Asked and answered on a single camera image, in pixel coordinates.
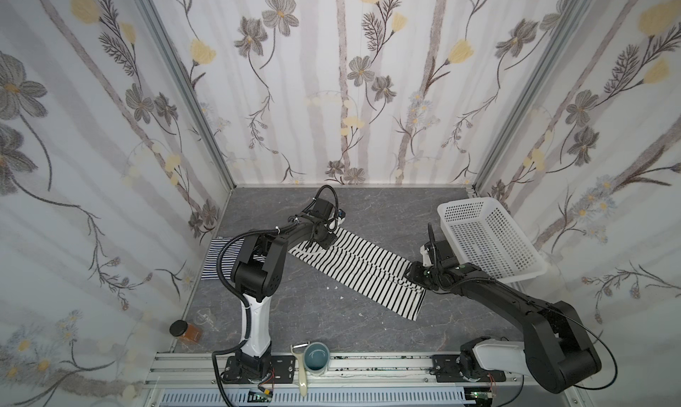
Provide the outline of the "black white striped tank top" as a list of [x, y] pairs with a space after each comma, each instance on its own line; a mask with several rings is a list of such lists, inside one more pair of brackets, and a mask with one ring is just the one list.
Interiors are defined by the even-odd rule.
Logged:
[[342, 228], [336, 235], [337, 240], [327, 249], [299, 245], [289, 253], [402, 318], [415, 321], [426, 292], [404, 277], [411, 262]]

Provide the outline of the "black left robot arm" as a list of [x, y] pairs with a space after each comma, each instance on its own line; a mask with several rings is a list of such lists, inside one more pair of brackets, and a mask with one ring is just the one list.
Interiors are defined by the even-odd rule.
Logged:
[[269, 333], [271, 297], [281, 284], [285, 262], [294, 247], [324, 250], [337, 240], [345, 213], [337, 202], [315, 197], [289, 223], [270, 230], [251, 231], [232, 266], [232, 287], [247, 302], [243, 305], [245, 342], [240, 351], [249, 357], [264, 357], [271, 351]]

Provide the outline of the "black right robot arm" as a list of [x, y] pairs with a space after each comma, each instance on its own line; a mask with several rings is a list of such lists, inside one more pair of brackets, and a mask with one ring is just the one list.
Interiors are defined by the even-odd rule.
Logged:
[[437, 293], [479, 302], [521, 331], [521, 341], [482, 336], [460, 347], [462, 377], [478, 380], [489, 372], [532, 377], [559, 394], [602, 369], [589, 330], [567, 302], [547, 302], [521, 293], [473, 263], [460, 263], [443, 241], [422, 247], [425, 261], [410, 263], [404, 277]]

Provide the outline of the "white plastic laundry basket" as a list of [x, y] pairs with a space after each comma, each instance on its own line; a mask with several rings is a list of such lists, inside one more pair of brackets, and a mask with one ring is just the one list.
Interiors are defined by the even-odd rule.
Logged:
[[548, 265], [501, 203], [460, 199], [437, 207], [441, 229], [461, 263], [510, 285], [542, 276]]

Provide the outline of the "cream vegetable peeler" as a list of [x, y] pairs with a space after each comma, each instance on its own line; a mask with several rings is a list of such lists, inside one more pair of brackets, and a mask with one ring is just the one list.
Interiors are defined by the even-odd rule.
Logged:
[[306, 348], [310, 346], [310, 342], [306, 341], [304, 343], [299, 343], [290, 346], [290, 354], [294, 356], [297, 364], [297, 376], [298, 376], [298, 389], [300, 391], [301, 397], [305, 398], [308, 396], [308, 380], [307, 371], [304, 363], [304, 353]]

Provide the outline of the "teal mug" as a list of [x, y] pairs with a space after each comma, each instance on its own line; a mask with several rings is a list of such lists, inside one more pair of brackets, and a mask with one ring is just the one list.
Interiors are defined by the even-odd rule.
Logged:
[[328, 346], [322, 342], [312, 342], [303, 351], [304, 369], [314, 376], [325, 374], [330, 360], [331, 352]]

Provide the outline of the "spice jar with dark lid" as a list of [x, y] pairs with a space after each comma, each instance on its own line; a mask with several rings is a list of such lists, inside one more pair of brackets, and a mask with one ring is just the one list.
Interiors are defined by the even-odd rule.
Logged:
[[168, 330], [173, 337], [185, 343], [198, 343], [203, 335], [200, 327], [182, 319], [173, 322]]

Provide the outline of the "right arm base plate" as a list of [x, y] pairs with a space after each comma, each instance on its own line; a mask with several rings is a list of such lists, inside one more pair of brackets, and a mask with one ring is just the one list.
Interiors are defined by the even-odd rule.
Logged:
[[485, 371], [468, 354], [465, 354], [463, 358], [460, 358], [459, 354], [433, 355], [432, 367], [429, 372], [436, 377], [438, 383], [506, 382], [505, 373]]

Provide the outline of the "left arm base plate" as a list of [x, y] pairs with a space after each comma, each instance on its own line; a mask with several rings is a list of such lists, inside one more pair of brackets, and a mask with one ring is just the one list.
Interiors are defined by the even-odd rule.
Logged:
[[297, 360], [292, 355], [255, 358], [232, 356], [220, 369], [224, 384], [274, 383], [291, 384], [294, 381]]

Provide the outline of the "aluminium frame rail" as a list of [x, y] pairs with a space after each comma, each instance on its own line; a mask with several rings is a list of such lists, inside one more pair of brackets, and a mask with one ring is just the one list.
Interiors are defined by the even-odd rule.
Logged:
[[[434, 372], [434, 352], [333, 353], [326, 372], [309, 374], [308, 390], [360, 387], [444, 387]], [[143, 389], [216, 389], [209, 354], [158, 354]]]

